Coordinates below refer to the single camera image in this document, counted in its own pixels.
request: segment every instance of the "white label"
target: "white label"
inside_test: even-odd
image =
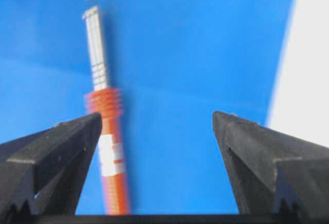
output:
[[[122,144],[114,143],[112,134],[100,136],[98,150],[102,176],[113,176],[125,172],[124,162],[115,163],[116,160],[124,158]]]

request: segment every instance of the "black clamp jaw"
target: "black clamp jaw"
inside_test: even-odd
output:
[[[329,149],[222,112],[213,129],[240,215],[74,216],[101,129],[92,114],[0,145],[0,223],[329,223]]]
[[[329,223],[329,149],[222,112],[213,114],[240,214]]]
[[[0,145],[0,223],[74,215],[101,130],[92,114]]]

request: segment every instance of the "orange screwdriver handle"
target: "orange screwdriver handle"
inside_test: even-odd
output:
[[[115,88],[105,88],[86,95],[88,113],[98,112],[102,116],[103,128],[98,148],[106,213],[110,215],[130,213],[125,160],[120,140],[119,96],[119,91]]]

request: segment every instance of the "white surface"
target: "white surface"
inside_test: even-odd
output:
[[[329,0],[295,0],[267,126],[329,147]]]

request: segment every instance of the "blue backdrop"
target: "blue backdrop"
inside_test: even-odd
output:
[[[236,213],[211,114],[264,124],[291,0],[99,3],[133,213]],[[85,9],[0,0],[0,142],[85,114]],[[104,213],[97,154],[77,213]]]

